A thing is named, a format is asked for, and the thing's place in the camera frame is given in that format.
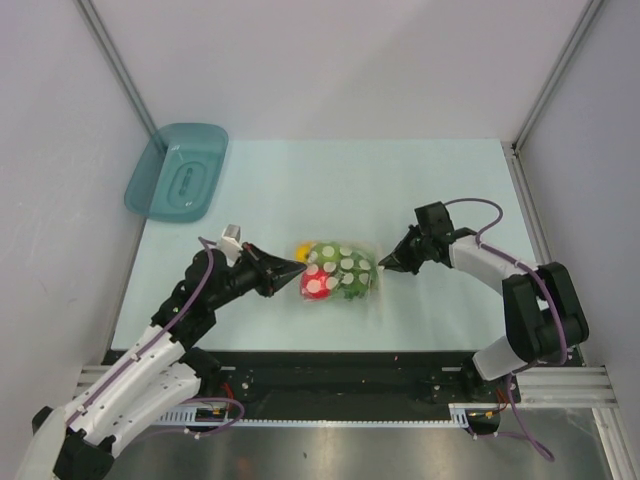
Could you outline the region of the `yellow fake food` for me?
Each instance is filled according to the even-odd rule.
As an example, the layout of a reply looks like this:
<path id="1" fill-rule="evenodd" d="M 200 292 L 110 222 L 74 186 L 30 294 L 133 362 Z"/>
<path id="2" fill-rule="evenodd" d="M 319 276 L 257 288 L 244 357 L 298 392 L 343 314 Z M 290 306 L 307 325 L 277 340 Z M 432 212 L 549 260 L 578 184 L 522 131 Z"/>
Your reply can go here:
<path id="1" fill-rule="evenodd" d="M 305 243 L 299 244 L 295 250 L 295 259 L 299 262 L 306 263 L 309 259 L 312 248 L 313 248 L 312 242 L 305 242 Z"/>

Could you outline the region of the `red fake tomato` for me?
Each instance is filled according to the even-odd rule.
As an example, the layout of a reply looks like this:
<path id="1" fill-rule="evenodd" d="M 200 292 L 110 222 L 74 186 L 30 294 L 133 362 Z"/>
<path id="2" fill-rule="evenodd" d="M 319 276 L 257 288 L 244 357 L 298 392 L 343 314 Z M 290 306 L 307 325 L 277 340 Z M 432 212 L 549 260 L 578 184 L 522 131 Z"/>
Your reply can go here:
<path id="1" fill-rule="evenodd" d="M 324 300 L 337 289 L 339 280 L 317 265 L 307 267 L 300 280 L 300 294 L 306 300 Z"/>

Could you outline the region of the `clear polka dot zip bag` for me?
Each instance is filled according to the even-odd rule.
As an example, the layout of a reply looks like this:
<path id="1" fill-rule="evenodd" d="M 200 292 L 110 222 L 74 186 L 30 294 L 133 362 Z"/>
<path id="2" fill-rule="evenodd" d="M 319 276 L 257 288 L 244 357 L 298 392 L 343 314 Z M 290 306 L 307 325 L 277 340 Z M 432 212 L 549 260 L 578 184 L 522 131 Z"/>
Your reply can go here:
<path id="1" fill-rule="evenodd" d="M 305 265 L 298 293 L 307 302 L 364 301 L 379 295 L 381 280 L 377 249 L 346 240 L 307 240 L 294 248 Z"/>

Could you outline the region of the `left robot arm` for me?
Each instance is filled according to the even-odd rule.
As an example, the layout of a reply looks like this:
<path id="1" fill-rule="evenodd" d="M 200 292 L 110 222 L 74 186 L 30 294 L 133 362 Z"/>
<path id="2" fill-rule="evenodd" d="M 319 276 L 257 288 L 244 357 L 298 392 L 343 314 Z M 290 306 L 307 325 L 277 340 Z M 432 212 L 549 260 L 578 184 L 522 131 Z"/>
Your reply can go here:
<path id="1" fill-rule="evenodd" d="M 250 291 L 269 298 L 306 269 L 248 242 L 201 243 L 134 345 L 81 395 L 34 416 L 18 478 L 104 478 L 162 414 L 219 392 L 220 365 L 196 346 L 214 327 L 217 310 Z"/>

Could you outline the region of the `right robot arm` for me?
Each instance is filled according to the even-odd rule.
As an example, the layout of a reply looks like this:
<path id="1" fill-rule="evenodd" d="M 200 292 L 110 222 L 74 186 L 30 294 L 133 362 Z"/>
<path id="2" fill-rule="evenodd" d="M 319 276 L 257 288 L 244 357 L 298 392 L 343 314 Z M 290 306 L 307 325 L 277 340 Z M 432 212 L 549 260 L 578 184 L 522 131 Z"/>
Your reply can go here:
<path id="1" fill-rule="evenodd" d="M 585 342 L 590 329 L 568 269 L 561 263 L 538 264 L 518 259 L 488 243 L 482 235 L 503 218 L 478 231 L 457 228 L 448 207 L 465 198 L 415 209 L 417 223 L 379 261 L 388 271 L 416 275 L 426 262 L 466 273 L 498 293 L 503 302 L 505 334 L 465 359 L 461 388 L 473 401 L 484 401 L 498 382 L 539 364 L 562 366 L 569 349 Z"/>

